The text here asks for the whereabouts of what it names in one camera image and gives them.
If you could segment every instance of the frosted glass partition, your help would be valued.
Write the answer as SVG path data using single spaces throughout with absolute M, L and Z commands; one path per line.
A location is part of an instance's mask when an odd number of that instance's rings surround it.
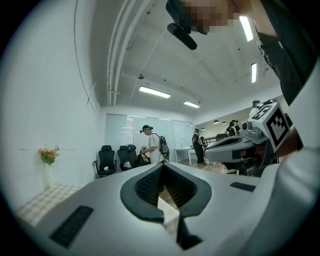
M 190 122 L 172 121 L 175 148 L 181 149 L 192 145 L 193 126 Z
M 105 142 L 114 150 L 114 159 L 117 159 L 117 169 L 120 171 L 120 159 L 117 151 L 120 146 L 134 144 L 134 118 L 125 115 L 106 115 Z
M 174 127 L 171 120 L 164 120 L 164 119 L 157 119 L 156 120 L 156 127 L 158 130 L 159 136 L 164 136 L 167 146 L 170 150 L 169 160 L 170 162 L 176 161 L 175 156 L 175 134 L 174 134 Z
M 149 145 L 149 136 L 144 133 L 140 133 L 140 130 L 144 125 L 152 126 L 153 131 L 157 133 L 157 124 L 155 118 L 147 118 L 147 117 L 134 117 L 133 118 L 134 125 L 134 145 L 136 146 L 136 153 L 139 154 L 141 147 Z

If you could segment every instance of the pants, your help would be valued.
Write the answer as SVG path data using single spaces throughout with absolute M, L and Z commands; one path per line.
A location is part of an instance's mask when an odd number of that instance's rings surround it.
M 196 162 L 197 164 L 202 164 L 205 162 L 204 159 L 204 149 L 202 146 L 199 145 L 199 147 L 194 148 L 196 157 L 198 158 L 198 161 Z

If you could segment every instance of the cap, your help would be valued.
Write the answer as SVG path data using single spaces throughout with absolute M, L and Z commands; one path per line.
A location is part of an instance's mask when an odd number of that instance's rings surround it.
M 183 28 L 183 30 L 185 30 L 188 34 L 190 34 L 191 31 L 199 32 L 203 35 L 208 34 L 208 32 L 202 27 L 192 26 L 191 14 L 186 13 L 186 8 L 180 0 L 168 0 L 165 9 L 174 19 L 174 22 Z

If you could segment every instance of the white vase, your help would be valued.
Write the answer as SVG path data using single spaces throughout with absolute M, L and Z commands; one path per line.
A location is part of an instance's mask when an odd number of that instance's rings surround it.
M 48 163 L 45 164 L 44 172 L 45 172 L 46 182 L 48 183 L 49 188 L 52 189 L 55 186 L 55 182 L 52 176 L 51 167 Z

